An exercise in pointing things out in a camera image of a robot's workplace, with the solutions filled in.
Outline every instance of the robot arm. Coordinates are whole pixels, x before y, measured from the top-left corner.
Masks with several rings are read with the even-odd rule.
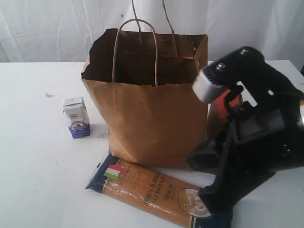
[[[238,82],[255,99],[255,107],[248,101],[229,106],[243,91]],[[276,171],[304,166],[304,94],[252,47],[208,65],[193,84],[198,98],[207,103],[227,89],[228,123],[187,157],[196,171],[217,169],[214,183],[199,191],[211,213],[233,207]]]

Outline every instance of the small milk carton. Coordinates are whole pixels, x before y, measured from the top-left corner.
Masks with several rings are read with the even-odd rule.
[[[91,134],[89,117],[83,97],[69,98],[63,101],[63,112],[69,120],[69,129],[73,138]]]

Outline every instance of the brown paper bag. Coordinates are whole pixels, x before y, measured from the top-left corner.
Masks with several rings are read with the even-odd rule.
[[[204,139],[207,104],[192,83],[207,64],[208,37],[174,35],[174,42],[172,34],[155,34],[153,28],[140,37],[121,31],[134,20],[150,25],[132,19],[94,42],[83,83],[108,125],[112,155],[186,168],[186,155]]]

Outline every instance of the white fabric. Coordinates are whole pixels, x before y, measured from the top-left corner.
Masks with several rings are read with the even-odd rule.
[[[134,0],[138,18],[169,33],[161,0]],[[244,45],[304,64],[302,0],[165,0],[176,33],[208,34],[209,59]],[[0,62],[85,61],[92,41],[133,18],[131,0],[0,1]],[[135,22],[125,30],[137,30]]]

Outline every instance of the paper bag handle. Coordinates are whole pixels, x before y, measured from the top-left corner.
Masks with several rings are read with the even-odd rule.
[[[154,30],[153,26],[150,23],[148,23],[145,20],[141,20],[141,19],[130,19],[130,20],[127,20],[125,23],[123,23],[121,25],[121,27],[117,31],[115,45],[114,45],[114,55],[113,55],[112,82],[115,82],[116,56],[117,56],[117,46],[118,46],[118,40],[119,40],[120,31],[122,30],[122,28],[123,28],[123,26],[125,24],[128,24],[131,21],[137,21],[137,22],[140,21],[140,22],[143,22],[143,23],[149,25],[150,28],[152,29],[152,33],[153,33],[153,37],[154,37],[154,42],[155,42],[155,70],[154,70],[155,72],[154,72],[154,77],[155,77],[155,86],[158,86],[158,83],[157,83],[158,50],[157,50],[157,42],[156,42],[155,30]]]
[[[168,14],[167,14],[167,10],[166,10],[166,6],[165,6],[165,2],[164,0],[161,0],[162,1],[162,7],[163,7],[163,11],[165,12],[165,16],[166,16],[166,19],[167,19],[167,22],[169,24],[169,27],[171,29],[171,33],[172,33],[172,38],[173,38],[173,43],[174,43],[174,47],[175,47],[175,54],[176,56],[178,56],[178,52],[177,52],[177,45],[176,45],[176,41],[175,41],[175,35],[174,35],[174,29],[169,21],[169,17],[168,17]],[[135,19],[138,19],[137,18],[137,15],[136,15],[136,11],[135,11],[135,6],[134,6],[134,0],[132,0],[132,8],[133,8],[133,13],[134,13],[134,17]],[[141,39],[141,42],[142,42],[142,36],[141,36],[141,26],[139,25],[139,22],[137,21],[137,27],[138,27],[138,32],[139,32],[139,37]]]

